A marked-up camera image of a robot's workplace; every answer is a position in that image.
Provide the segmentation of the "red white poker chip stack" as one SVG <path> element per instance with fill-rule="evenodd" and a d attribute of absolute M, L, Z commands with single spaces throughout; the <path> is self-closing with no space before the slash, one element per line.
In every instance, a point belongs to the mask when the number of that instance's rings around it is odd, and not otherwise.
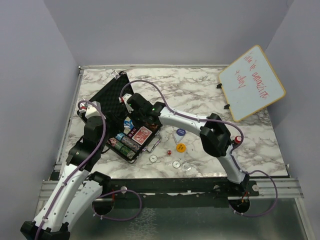
<path fill-rule="evenodd" d="M 113 148 L 116 146 L 117 142 L 118 142 L 118 140 L 114 137 L 112 137 L 108 140 L 108 144 L 111 145 Z"/>

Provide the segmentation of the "light blue poker chip stack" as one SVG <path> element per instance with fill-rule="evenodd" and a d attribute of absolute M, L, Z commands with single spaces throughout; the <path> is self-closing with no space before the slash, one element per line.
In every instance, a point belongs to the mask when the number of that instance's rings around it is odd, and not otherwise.
<path fill-rule="evenodd" d="M 126 135 L 123 133 L 123 132 L 121 132 L 121 133 L 118 133 L 116 136 L 115 136 L 115 138 L 118 140 L 118 141 L 122 141 L 122 138 L 123 137 L 125 137 Z"/>

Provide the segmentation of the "red playing card deck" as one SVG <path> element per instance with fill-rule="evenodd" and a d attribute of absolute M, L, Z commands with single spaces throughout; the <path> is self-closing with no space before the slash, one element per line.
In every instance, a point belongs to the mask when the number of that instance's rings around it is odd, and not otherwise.
<path fill-rule="evenodd" d="M 145 126 L 142 126 L 132 137 L 132 139 L 138 143 L 139 145 L 143 145 L 145 141 L 149 138 L 149 136 L 153 132 L 146 128 Z"/>

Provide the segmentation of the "blue small blind button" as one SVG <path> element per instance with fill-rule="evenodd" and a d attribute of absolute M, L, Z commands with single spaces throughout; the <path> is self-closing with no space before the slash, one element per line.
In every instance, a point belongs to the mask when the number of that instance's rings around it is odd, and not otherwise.
<path fill-rule="evenodd" d="M 186 131 L 185 131 L 184 129 L 182 129 L 182 128 L 178 128 L 178 129 L 176 130 L 176 134 L 177 134 L 178 136 L 184 136 L 184 135 L 186 134 Z"/>

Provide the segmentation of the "clear triangular card cutter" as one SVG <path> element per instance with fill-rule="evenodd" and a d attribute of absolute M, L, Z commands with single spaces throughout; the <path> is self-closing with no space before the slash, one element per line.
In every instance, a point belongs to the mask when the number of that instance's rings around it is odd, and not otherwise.
<path fill-rule="evenodd" d="M 178 135 L 176 132 L 173 132 L 172 133 L 172 137 L 175 141 L 176 144 L 179 144 L 182 142 L 183 138 L 184 138 L 184 135 Z"/>

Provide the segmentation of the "orange big blind button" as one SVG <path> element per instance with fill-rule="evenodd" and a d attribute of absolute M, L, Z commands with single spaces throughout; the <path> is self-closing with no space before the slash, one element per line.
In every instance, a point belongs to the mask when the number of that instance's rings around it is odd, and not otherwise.
<path fill-rule="evenodd" d="M 176 151 L 178 153 L 184 153 L 187 150 L 187 147 L 184 143 L 179 143 L 176 145 Z"/>

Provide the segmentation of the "clear dealer button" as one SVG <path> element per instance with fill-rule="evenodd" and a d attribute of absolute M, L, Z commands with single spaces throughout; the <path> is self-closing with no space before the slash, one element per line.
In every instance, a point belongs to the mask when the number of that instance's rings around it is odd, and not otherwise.
<path fill-rule="evenodd" d="M 188 162 L 184 162 L 180 167 L 184 172 L 189 172 L 192 166 Z"/>

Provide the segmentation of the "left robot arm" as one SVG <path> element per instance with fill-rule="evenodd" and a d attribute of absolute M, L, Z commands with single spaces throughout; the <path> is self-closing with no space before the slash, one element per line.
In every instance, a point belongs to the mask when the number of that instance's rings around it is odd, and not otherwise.
<path fill-rule="evenodd" d="M 107 142 L 106 130 L 104 117 L 87 119 L 82 140 L 69 151 L 63 173 L 45 206 L 32 221 L 21 226 L 26 239 L 68 240 L 71 229 L 93 200 L 110 193 L 105 175 L 90 174 Z"/>

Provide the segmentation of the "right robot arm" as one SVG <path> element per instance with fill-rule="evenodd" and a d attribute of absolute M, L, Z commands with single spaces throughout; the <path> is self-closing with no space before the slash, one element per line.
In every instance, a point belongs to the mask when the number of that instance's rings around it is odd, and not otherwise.
<path fill-rule="evenodd" d="M 125 94 L 121 100 L 135 127 L 171 126 L 200 137 L 203 150 L 217 158 L 226 172 L 230 191 L 236 196 L 247 191 L 250 177 L 233 158 L 231 133 L 217 114 L 202 117 L 178 112 L 163 102 L 151 104 L 139 93 Z"/>

